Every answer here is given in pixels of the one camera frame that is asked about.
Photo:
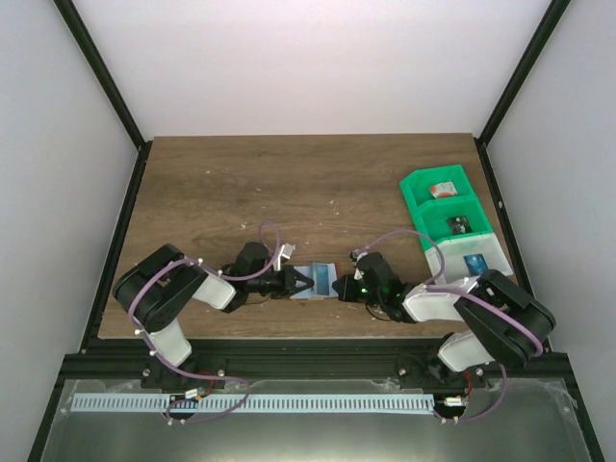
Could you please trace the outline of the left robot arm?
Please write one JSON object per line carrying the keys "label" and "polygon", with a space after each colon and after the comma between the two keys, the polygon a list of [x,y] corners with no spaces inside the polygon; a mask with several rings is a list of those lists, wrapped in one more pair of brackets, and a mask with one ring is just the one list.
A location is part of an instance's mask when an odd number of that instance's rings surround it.
{"label": "left robot arm", "polygon": [[265,244],[249,242],[234,262],[214,271],[165,244],[120,276],[112,295],[155,356],[203,376],[207,372],[190,359],[193,350],[179,324],[180,312],[191,300],[232,313],[246,305],[252,294],[285,299],[312,290],[314,279],[287,263],[294,249],[284,244],[270,250]]}

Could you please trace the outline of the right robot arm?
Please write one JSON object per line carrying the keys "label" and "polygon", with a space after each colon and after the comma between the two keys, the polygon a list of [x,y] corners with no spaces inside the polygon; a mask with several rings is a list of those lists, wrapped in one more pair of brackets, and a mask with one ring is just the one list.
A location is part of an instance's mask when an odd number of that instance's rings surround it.
{"label": "right robot arm", "polygon": [[447,383],[473,367],[498,363],[522,369],[541,356],[556,327],[552,312],[496,269],[452,283],[404,284],[381,253],[354,257],[355,272],[332,283],[341,301],[380,309],[389,321],[459,321],[464,332],[445,336],[427,369]]}

